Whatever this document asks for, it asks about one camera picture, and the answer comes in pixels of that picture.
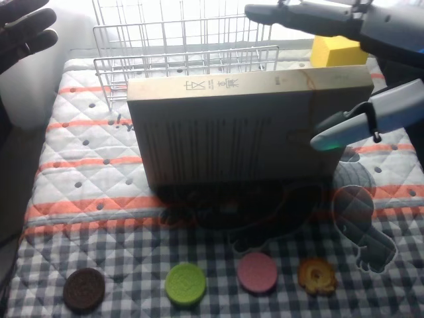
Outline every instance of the yellow sponge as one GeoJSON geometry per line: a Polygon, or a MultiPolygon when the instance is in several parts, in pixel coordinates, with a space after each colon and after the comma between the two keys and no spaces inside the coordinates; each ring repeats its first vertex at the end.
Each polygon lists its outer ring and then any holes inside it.
{"type": "Polygon", "coordinates": [[[316,36],[313,41],[311,63],[314,68],[365,64],[368,53],[360,49],[359,42],[343,36],[326,38],[316,36]]]}

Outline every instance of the printed symbol on box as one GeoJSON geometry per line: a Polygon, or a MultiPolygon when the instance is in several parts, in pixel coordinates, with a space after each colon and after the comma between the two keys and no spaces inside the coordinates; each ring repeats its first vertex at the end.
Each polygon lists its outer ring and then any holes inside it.
{"type": "Polygon", "coordinates": [[[219,86],[226,86],[227,88],[238,87],[238,83],[236,83],[239,79],[225,79],[225,81],[219,81],[219,86]]]}
{"type": "Polygon", "coordinates": [[[185,81],[185,90],[187,91],[195,91],[197,89],[206,89],[204,86],[205,82],[196,83],[195,81],[185,81]]]}

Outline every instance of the box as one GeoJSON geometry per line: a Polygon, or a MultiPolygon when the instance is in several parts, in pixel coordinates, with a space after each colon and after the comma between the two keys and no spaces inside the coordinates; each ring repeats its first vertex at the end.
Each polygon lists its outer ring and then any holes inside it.
{"type": "Polygon", "coordinates": [[[314,68],[363,65],[367,58],[368,53],[360,49],[359,42],[343,36],[316,36],[313,41],[311,64],[314,68]]]}
{"type": "Polygon", "coordinates": [[[324,178],[343,149],[313,129],[367,101],[365,66],[131,79],[128,104],[149,186],[324,178]]]}

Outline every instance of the black and white gingham pattern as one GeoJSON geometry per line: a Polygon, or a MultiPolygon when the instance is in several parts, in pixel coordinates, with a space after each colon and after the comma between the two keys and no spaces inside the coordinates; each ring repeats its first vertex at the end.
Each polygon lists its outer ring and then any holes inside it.
{"type": "MultiPolygon", "coordinates": [[[[424,229],[421,215],[406,217],[414,229],[424,229]]],[[[387,235],[398,234],[396,218],[376,222],[387,235]]],[[[395,260],[383,274],[373,274],[358,269],[356,247],[332,222],[307,223],[265,248],[279,277],[276,291],[260,297],[239,286],[240,255],[224,233],[152,226],[25,237],[7,316],[69,317],[62,301],[65,279],[92,267],[106,281],[105,300],[92,317],[421,317],[424,243],[411,231],[393,238],[399,249],[395,260]],[[300,260],[314,256],[335,267],[339,288],[331,297],[308,296],[297,284],[300,260]],[[164,291],[166,274],[180,262],[197,264],[207,276],[207,293],[191,311],[176,309],[164,291]]]]}

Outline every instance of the white wall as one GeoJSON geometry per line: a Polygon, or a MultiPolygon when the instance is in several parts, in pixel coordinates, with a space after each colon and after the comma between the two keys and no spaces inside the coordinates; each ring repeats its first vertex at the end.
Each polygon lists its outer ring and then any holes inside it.
{"type": "Polygon", "coordinates": [[[95,48],[97,24],[90,0],[50,0],[58,19],[52,26],[58,43],[21,60],[0,76],[0,96],[11,122],[24,129],[45,125],[56,98],[67,53],[73,48],[95,48]]]}

